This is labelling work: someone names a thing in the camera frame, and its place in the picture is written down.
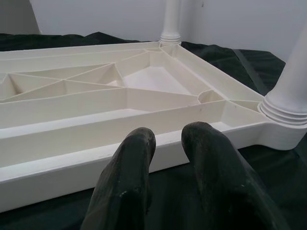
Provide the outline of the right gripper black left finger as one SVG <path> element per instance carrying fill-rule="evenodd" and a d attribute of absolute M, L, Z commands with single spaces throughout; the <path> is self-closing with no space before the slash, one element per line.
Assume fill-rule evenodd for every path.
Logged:
<path fill-rule="evenodd" d="M 81 230 L 145 230 L 155 148 L 155 135 L 148 128 L 125 137 L 97 181 Z"/>

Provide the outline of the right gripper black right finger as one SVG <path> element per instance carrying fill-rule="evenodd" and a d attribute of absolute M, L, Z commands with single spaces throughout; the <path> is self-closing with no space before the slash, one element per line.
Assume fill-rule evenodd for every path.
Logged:
<path fill-rule="evenodd" d="M 281 211 L 233 143 L 208 123 L 182 129 L 205 215 L 205 230 L 290 230 Z"/>

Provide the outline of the white plastic table top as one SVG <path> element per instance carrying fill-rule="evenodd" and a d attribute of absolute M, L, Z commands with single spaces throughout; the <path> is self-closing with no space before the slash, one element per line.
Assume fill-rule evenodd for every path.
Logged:
<path fill-rule="evenodd" d="M 95 187 L 138 127 L 156 136 L 151 172 L 185 164 L 195 121 L 239 149 L 290 150 L 307 133 L 307 111 L 274 107 L 180 45 L 0 52 L 0 213 Z"/>

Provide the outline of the white plastic table leg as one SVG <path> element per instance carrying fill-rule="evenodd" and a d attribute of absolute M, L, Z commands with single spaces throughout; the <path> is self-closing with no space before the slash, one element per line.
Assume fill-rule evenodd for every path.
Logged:
<path fill-rule="evenodd" d="M 276 122 L 296 126 L 307 123 L 307 26 L 260 110 Z"/>
<path fill-rule="evenodd" d="M 177 45 L 181 42 L 179 20 L 182 0 L 166 0 L 165 18 L 160 43 L 163 46 Z"/>

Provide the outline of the black cloth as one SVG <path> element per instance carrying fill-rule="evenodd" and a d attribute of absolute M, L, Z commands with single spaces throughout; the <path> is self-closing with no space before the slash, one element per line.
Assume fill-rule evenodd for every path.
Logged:
<path fill-rule="evenodd" d="M 0 51 L 124 43 L 101 32 L 86 36 L 0 34 Z M 233 49 L 182 42 L 182 46 L 250 88 L 254 83 Z M 292 230 L 307 230 L 307 134 L 292 150 L 250 146 L 240 153 L 258 173 Z M 202 230 L 203 210 L 189 164 L 150 174 L 153 202 L 146 230 Z M 0 214 L 0 230 L 79 230 L 92 190 Z"/>

